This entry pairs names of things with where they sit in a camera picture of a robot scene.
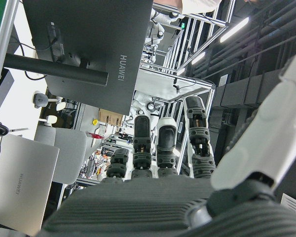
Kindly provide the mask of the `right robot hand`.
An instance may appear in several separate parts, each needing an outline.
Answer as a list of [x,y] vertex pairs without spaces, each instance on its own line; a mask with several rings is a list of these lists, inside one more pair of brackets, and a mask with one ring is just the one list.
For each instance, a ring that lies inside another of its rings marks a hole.
[[236,133],[215,164],[201,98],[185,98],[190,175],[174,171],[176,127],[160,120],[152,178],[143,149],[148,118],[135,120],[133,173],[113,158],[107,180],[73,193],[41,237],[296,237],[296,213],[274,191],[296,159],[296,55],[280,82]]

